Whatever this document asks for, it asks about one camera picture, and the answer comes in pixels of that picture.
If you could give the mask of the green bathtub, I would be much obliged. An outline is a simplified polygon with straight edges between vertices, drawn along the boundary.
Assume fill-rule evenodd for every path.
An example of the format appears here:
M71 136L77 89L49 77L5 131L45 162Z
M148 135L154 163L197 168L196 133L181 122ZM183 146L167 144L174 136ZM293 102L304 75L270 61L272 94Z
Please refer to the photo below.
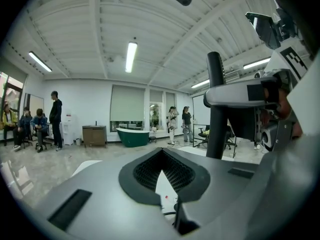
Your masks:
M127 148L146 146L149 143L149 131L117 128L121 142Z

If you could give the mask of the large grey roller blind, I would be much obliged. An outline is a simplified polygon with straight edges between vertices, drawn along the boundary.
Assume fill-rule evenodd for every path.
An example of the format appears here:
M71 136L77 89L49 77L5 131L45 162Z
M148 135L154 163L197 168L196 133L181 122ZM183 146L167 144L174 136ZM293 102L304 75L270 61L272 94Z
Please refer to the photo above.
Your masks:
M114 85L110 102L110 121L144 121L145 90Z

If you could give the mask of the white ceiling tube light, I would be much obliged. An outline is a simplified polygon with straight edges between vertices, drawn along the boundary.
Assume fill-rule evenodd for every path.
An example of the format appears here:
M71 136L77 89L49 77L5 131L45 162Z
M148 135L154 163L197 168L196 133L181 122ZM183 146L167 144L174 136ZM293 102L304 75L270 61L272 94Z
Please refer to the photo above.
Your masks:
M44 63L33 51L30 51L28 55L38 64L40 65L44 70L51 73L52 69L47 66L46 63Z
M199 87L201 87L201 86L207 85L207 84L209 84L209 83L210 83L210 80L207 79L207 80L204 80L204 81L202 81L202 82L200 82L200 83L197 83L197 84L193 85L191 88L192 88L192 89L196 89L196 88L199 88Z
M267 64L270 61L270 59L271 59L270 57L267 57L267 58L264 58L264 59L261 59L261 60L246 64L246 65L243 66L243 69L247 70L247 69L250 69L250 68L253 68L253 67L256 67L256 66Z
M125 62L125 72L131 73L133 68L133 63L136 56L138 44L136 42L129 42L126 53L126 62Z

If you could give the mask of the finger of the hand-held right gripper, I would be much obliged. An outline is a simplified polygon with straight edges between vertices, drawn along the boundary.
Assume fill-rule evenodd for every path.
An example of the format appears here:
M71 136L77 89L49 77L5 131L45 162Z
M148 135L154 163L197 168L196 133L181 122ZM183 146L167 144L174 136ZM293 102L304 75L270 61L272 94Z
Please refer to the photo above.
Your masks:
M266 104L260 78L211 87L204 95L207 107L259 107Z

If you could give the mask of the tall glass window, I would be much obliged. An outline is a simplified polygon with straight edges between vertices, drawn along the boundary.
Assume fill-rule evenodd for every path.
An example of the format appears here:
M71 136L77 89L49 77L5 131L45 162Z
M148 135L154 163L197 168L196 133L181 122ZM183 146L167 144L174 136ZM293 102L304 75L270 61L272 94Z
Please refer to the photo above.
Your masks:
M156 128L157 131L163 130L162 124L162 103L151 102L149 106L149 125L150 129Z

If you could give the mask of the white air conditioner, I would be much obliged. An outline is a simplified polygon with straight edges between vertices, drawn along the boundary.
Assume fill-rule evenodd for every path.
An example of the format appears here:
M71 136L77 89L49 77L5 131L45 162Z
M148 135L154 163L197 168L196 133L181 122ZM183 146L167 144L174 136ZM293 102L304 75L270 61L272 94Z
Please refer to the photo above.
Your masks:
M238 79L240 79L240 74L239 74L238 70L227 72L224 75L224 81L226 83L231 83L231 82L238 80Z

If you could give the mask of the beige framed board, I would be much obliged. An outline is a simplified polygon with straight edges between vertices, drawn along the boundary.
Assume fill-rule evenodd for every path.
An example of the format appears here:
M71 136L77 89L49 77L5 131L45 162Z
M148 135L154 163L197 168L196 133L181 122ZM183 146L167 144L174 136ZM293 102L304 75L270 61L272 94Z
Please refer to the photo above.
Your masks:
M44 99L29 93L24 95L23 107L29 109L31 116L37 114L37 109L42 109L42 111L45 112Z

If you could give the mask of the white partition board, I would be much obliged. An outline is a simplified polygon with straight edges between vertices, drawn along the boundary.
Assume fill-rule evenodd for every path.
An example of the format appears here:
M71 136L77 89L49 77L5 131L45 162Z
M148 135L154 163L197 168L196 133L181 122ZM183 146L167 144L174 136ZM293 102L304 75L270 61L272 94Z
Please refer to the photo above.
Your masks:
M193 101L193 116L197 125L209 125L211 110L204 104L204 95L195 96Z

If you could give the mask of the wooden cabinet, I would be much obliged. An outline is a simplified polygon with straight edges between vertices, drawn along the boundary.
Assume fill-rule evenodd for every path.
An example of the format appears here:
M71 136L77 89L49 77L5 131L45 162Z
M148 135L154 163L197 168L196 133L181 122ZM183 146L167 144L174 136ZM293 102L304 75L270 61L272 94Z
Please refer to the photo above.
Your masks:
M82 127L84 147L107 145L107 129L105 125L84 125Z

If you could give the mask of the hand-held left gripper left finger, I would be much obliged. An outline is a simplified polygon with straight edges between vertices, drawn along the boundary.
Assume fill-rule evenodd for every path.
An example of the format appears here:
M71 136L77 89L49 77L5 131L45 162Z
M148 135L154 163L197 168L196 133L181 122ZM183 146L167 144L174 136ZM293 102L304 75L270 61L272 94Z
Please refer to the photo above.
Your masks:
M35 209L59 239L162 240L171 226L156 193L163 149L95 163L54 187Z

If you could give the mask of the wide glass window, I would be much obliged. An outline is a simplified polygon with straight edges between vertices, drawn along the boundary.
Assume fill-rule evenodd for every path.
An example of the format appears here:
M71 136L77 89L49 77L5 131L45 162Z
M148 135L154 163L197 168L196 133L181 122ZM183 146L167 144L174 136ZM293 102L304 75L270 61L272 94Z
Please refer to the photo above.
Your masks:
M129 130L144 130L143 121L111 121L110 132L116 132L117 128L129 129Z

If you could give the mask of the black chest-mounted device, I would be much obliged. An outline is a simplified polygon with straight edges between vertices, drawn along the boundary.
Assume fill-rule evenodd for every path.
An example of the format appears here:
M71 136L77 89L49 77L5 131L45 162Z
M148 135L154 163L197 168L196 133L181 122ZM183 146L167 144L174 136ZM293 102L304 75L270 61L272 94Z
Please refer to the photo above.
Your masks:
M254 12L247 12L245 16L251 23L259 39L263 41L269 49L276 50L281 46L276 25L270 16Z

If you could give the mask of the large framed glass windows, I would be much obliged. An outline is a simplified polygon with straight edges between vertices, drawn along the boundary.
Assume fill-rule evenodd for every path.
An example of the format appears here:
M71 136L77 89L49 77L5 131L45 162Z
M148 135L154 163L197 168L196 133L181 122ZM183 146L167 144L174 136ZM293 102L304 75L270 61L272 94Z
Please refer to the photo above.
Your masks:
M5 104L18 117L24 84L6 73L0 71L0 116L4 111Z

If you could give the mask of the black office chair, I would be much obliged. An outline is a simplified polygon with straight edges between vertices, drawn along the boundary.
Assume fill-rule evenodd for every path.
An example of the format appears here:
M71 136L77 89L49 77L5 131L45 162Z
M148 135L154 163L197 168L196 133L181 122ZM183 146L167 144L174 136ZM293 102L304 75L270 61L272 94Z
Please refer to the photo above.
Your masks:
M198 144L198 147L200 147L200 145L205 145L206 147L208 146L208 141L209 141L209 135L204 135L202 134L203 131L207 131L207 130L210 130L210 125L201 125L199 128L199 133L198 133L198 136L199 136L199 144Z
M194 133L193 133L193 147L196 147L196 148L199 148L198 144L200 143L200 141L199 141L200 137L198 136L198 133L200 132L200 130L199 130L200 126L206 126L206 125L200 125L200 124L193 125L193 131L194 131ZM231 156L234 159L236 156L236 148L237 147L238 147L237 137L234 135L234 132L233 132L231 126L227 125L224 149L228 149L229 151L231 151L231 149L233 148Z

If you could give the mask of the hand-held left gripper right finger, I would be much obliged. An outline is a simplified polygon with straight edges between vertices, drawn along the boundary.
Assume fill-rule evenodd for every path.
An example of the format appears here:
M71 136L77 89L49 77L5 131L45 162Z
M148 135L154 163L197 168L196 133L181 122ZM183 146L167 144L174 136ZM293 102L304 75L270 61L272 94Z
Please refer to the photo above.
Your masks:
M162 240L248 240L257 164L162 149L165 175L178 189L173 226Z

